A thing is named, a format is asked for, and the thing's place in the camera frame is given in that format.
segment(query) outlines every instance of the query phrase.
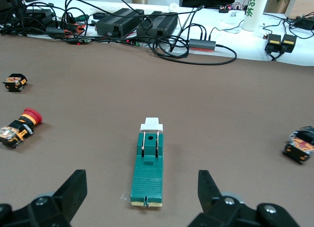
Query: electrical connector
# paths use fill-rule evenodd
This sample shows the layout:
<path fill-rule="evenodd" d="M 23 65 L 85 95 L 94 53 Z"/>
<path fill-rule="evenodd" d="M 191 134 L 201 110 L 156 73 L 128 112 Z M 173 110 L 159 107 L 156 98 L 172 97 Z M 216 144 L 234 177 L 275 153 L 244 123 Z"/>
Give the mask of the electrical connector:
<path fill-rule="evenodd" d="M 281 42 L 281 52 L 292 53 L 296 42 L 296 36 L 285 34 Z"/>
<path fill-rule="evenodd" d="M 228 6 L 220 6 L 219 7 L 219 12 L 220 13 L 228 13 L 229 12 L 229 7 Z"/>
<path fill-rule="evenodd" d="M 92 42 L 92 40 L 88 36 L 84 36 L 81 38 L 70 38 L 65 41 L 68 44 L 76 44 L 76 45 L 81 45 L 81 44 L 88 44 Z"/>
<path fill-rule="evenodd" d="M 137 42 L 135 40 L 122 40 L 120 41 L 121 44 L 127 44 L 127 45 L 132 45 L 132 46 L 138 46 Z"/>
<path fill-rule="evenodd" d="M 277 53 L 281 49 L 281 36 L 277 34 L 269 34 L 265 46 L 267 53 Z"/>
<path fill-rule="evenodd" d="M 314 19 L 306 17 L 296 17 L 293 26 L 301 29 L 312 30 L 314 29 Z"/>
<path fill-rule="evenodd" d="M 216 41 L 207 41 L 207 40 L 201 40 L 201 39 L 190 39 L 189 41 L 189 47 L 192 49 L 197 50 L 215 50 L 216 47 Z"/>

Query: white table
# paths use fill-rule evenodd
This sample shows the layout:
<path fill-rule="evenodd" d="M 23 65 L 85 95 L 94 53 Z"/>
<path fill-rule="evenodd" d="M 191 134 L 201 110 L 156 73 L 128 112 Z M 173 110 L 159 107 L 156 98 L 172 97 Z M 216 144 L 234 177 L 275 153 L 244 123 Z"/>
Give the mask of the white table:
<path fill-rule="evenodd" d="M 53 3 L 57 7 L 64 8 L 64 1 L 65 0 L 40 0 L 41 2 L 45 3 Z M 101 7 L 107 11 L 115 11 L 122 7 L 127 7 L 124 3 L 116 3 L 116 2 L 99 2 L 99 1 L 89 1 L 89 3 Z M 144 9 L 146 14 L 150 14 L 153 11 L 162 11 L 162 12 L 169 12 L 168 6 L 159 6 L 159 5 L 144 5 L 144 4 L 130 4 L 133 8 L 140 8 Z M 82 9 L 86 14 L 92 14 L 97 11 L 97 9 L 84 4 L 80 1 L 72 1 L 70 7 L 79 7 Z M 180 7 L 179 13 L 181 12 L 188 12 L 191 11 L 191 8 L 184 8 Z M 82 13 L 78 10 L 71 10 L 74 16 L 81 15 Z M 212 9 L 202 9 L 196 13 L 193 18 L 193 23 L 202 24 L 207 29 L 207 33 L 209 34 L 211 30 L 216 27 L 218 29 L 227 29 L 236 27 L 243 19 L 244 19 L 244 12 L 243 11 L 234 11 L 236 12 L 236 20 L 230 18 L 230 15 L 233 11 L 229 13 L 219 13 L 218 10 Z M 61 10 L 56 9 L 57 15 L 62 15 Z M 283 14 L 275 14 L 280 18 L 284 18 Z M 179 15 L 180 22 L 184 25 L 189 24 L 189 18 L 191 15 L 189 14 L 181 14 Z M 263 39 L 263 36 L 267 31 L 263 30 L 264 26 L 268 25 L 276 25 L 278 24 L 280 19 L 274 18 L 272 16 L 263 15 L 260 26 L 257 28 L 256 31 L 250 32 L 245 31 L 241 28 L 243 22 L 240 26 L 233 30 L 233 33 L 226 32 L 226 31 L 217 31 L 214 30 L 211 35 L 211 40 L 216 41 L 217 44 L 221 44 L 227 46 L 236 51 L 237 57 L 242 59 L 251 59 L 251 60 L 261 60 L 261 61 L 271 61 L 270 56 L 265 53 L 265 44 L 266 40 Z M 273 31 L 273 34 L 280 34 L 282 37 L 284 35 L 284 27 L 283 25 L 279 25 L 278 27 L 271 27 L 269 28 Z M 310 36 L 312 33 L 310 31 L 302 30 L 302 29 L 294 29 L 294 32 L 297 35 L 302 37 Z M 174 35 L 178 35 L 180 33 L 180 26 L 178 24 L 177 28 L 174 31 Z M 97 32 L 93 28 L 89 28 L 87 32 L 88 36 L 97 36 Z M 187 30 L 184 31 L 181 35 L 183 38 L 187 38 Z M 200 30 L 197 27 L 193 27 L 190 32 L 189 38 L 200 38 Z M 296 45 L 292 53 L 285 53 L 277 61 L 285 62 L 294 65 L 303 65 L 303 66 L 314 66 L 314 48 L 311 47 L 314 45 L 314 37 L 309 39 L 300 39 L 297 38 Z M 180 53 L 182 50 L 174 49 L 175 53 Z M 216 56 L 228 56 L 232 57 L 233 54 L 221 48 L 216 48 L 214 52 L 202 52 L 202 51 L 194 51 L 190 50 L 190 53 L 195 54 L 205 54 L 205 55 L 216 55 Z"/>

